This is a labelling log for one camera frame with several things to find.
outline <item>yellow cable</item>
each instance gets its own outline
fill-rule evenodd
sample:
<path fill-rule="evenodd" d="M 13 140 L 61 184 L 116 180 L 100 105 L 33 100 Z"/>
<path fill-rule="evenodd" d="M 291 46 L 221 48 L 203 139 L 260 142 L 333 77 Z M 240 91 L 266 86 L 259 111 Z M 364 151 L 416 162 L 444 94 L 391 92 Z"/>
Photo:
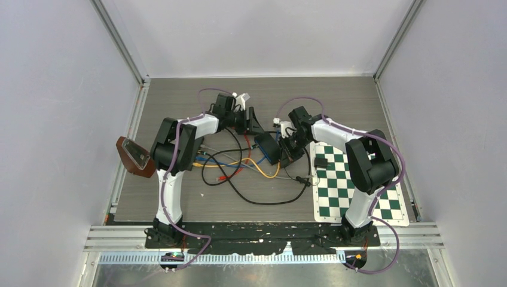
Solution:
<path fill-rule="evenodd" d="M 274 173 L 274 175 L 270 176 L 270 175 L 265 174 L 262 171 L 262 169 L 256 164 L 256 162 L 253 159 L 251 159 L 249 157 L 245 157 L 245 158 L 241 159 L 241 161 L 245 161 L 245 160 L 250 160 L 253 163 L 253 165 L 257 168 L 257 170 L 259 170 L 259 172 L 262 175 L 264 175 L 266 178 L 275 178 L 278 175 L 278 173 L 280 172 L 280 163 L 278 163 L 278 166 L 277 166 L 277 169 L 276 169 L 276 173 Z M 201 163 L 193 163 L 193 165 L 197 166 L 197 167 L 203 167 L 203 164 L 201 164 Z M 214 164 L 214 165 L 206 165 L 206 167 L 218 167 L 218 165 L 216 165 L 216 164 Z"/>

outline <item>black cable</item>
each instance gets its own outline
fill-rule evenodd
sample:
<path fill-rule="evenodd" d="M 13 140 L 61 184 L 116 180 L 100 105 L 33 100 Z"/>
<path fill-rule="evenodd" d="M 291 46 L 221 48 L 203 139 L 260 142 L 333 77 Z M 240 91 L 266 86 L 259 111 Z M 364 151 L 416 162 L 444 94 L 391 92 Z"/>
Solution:
<path fill-rule="evenodd" d="M 324 239 L 324 240 L 329 241 L 329 242 L 334 243 L 334 244 L 340 244 L 340 243 L 338 243 L 338 242 L 336 242 L 334 240 L 331 240 L 331 239 L 327 238 L 326 236 L 322 236 L 320 234 L 315 234 L 315 237 L 318 237 L 320 239 Z"/>
<path fill-rule="evenodd" d="M 308 151 L 306 150 L 306 148 L 304 148 L 304 152 L 308 158 L 308 175 L 311 175 L 311 160 L 310 160 L 310 154 L 308 153 Z M 217 161 L 215 158 L 214 158 L 214 155 L 209 155 L 209 158 L 206 160 L 206 162 L 208 162 L 210 159 L 213 159 L 215 161 Z M 237 195 L 239 197 L 241 197 L 244 201 L 248 202 L 248 203 L 252 203 L 252 204 L 255 204 L 255 205 L 281 205 L 281 204 L 287 204 L 287 203 L 292 203 L 292 202 L 295 202 L 296 200 L 298 200 L 302 194 L 304 193 L 304 190 L 306 189 L 307 187 L 307 184 L 304 184 L 303 185 L 303 189 L 301 190 L 301 192 L 296 196 L 294 197 L 293 199 L 291 200 L 287 200 L 287 201 L 280 201 L 280 202 L 257 202 L 257 201 L 252 201 L 252 200 L 249 200 L 247 199 L 243 194 L 241 194 L 237 188 L 234 186 L 233 182 L 231 181 L 231 178 L 233 176 L 230 176 L 228 177 L 226 172 L 224 171 L 224 169 L 222 168 L 222 166 L 218 165 L 218 167 L 220 168 L 220 171 L 224 174 L 224 176 L 226 177 L 226 179 L 224 180 L 227 181 L 231 187 L 233 188 L 233 190 L 237 193 Z"/>
<path fill-rule="evenodd" d="M 296 129 L 293 129 L 292 127 L 286 127 L 285 128 L 285 133 L 288 135 L 289 133 L 287 132 L 287 130 L 292 130 L 293 132 L 297 132 L 298 130 Z"/>
<path fill-rule="evenodd" d="M 236 172 L 239 170 L 239 168 L 241 167 L 241 161 L 238 162 L 238 165 L 236 166 L 236 169 L 234 170 L 234 172 L 229 176 L 227 175 L 227 173 L 224 171 L 224 169 L 220 166 L 220 164 L 218 163 L 218 160 L 215 159 L 215 156 L 219 155 L 219 154 L 223 154 L 225 152 L 234 152 L 234 151 L 239 151 L 240 153 L 240 158 L 243 158 L 243 151 L 244 150 L 249 150 L 250 148 L 241 148 L 241 144 L 238 140 L 238 138 L 236 137 L 236 135 L 228 128 L 225 128 L 226 131 L 228 131 L 234 138 L 234 140 L 236 141 L 237 145 L 238 145 L 238 149 L 226 149 L 225 151 L 219 151 L 219 152 L 216 152 L 214 154 L 208 154 L 206 153 L 205 155 L 208 155 L 209 157 L 207 158 L 207 160 L 204 162 L 203 164 L 203 167 L 202 167 L 202 170 L 201 170 L 201 177 L 203 178 L 203 182 L 206 184 L 206 185 L 209 185 L 211 187 L 215 187 L 217 185 L 221 185 L 223 184 L 224 182 L 228 181 L 229 179 L 233 178 L 234 175 L 236 175 Z M 220 169 L 222 170 L 222 173 L 224 174 L 226 180 L 224 181 L 221 181 L 221 182 L 217 182 L 215 184 L 210 184 L 208 181 L 206 181 L 206 178 L 204 178 L 204 168 L 206 167 L 206 164 L 211 160 L 213 159 L 216 164 L 218 165 L 218 167 L 220 167 Z"/>

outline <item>white wall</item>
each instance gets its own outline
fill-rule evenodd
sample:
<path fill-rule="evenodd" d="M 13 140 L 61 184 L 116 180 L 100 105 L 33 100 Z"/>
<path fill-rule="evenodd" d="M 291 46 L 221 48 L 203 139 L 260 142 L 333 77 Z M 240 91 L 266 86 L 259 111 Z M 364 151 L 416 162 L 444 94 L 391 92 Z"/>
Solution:
<path fill-rule="evenodd" d="M 0 4 L 0 285 L 72 286 L 137 83 L 89 0 Z"/>
<path fill-rule="evenodd" d="M 372 75 L 410 3 L 106 1 L 152 78 Z"/>
<path fill-rule="evenodd" d="M 431 1 L 381 78 L 425 219 L 458 286 L 505 286 L 507 2 Z"/>

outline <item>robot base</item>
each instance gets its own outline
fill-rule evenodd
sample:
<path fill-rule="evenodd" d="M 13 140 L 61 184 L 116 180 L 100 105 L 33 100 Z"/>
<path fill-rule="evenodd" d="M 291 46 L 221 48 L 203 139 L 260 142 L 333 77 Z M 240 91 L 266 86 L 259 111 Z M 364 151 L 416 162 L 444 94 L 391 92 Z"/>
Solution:
<path fill-rule="evenodd" d="M 183 217 L 176 223 L 178 227 L 182 227 Z M 172 225 L 160 222 L 157 218 L 153 219 L 153 228 L 147 228 L 145 246 L 161 243 L 167 248 L 177 247 L 181 244 L 183 233 L 176 230 Z"/>
<path fill-rule="evenodd" d="M 338 228 L 338 232 L 345 244 L 360 245 L 365 241 L 366 235 L 369 233 L 372 225 L 373 221 L 370 221 L 363 227 L 354 228 L 347 218 L 343 216 L 341 218 L 341 226 Z"/>

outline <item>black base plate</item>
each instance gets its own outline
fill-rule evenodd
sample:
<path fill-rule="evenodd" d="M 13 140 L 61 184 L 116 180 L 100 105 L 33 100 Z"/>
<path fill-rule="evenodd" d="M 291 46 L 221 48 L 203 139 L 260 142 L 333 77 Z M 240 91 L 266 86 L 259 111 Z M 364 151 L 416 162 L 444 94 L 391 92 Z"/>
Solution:
<path fill-rule="evenodd" d="M 270 255 L 281 253 L 287 242 L 291 243 L 294 255 L 334 254 L 332 248 L 358 247 L 364 242 L 347 245 L 341 241 L 338 225 L 326 223 L 298 223 L 298 222 L 184 222 L 183 228 L 196 234 L 207 234 L 212 238 L 211 245 L 204 254 L 227 255 Z M 371 227 L 366 236 L 368 246 L 380 246 L 377 227 Z M 145 247 L 148 249 L 189 248 L 189 253 L 195 254 L 206 243 L 207 239 L 197 239 L 186 236 L 184 243 L 174 246 L 174 242 L 151 240 L 146 238 Z"/>

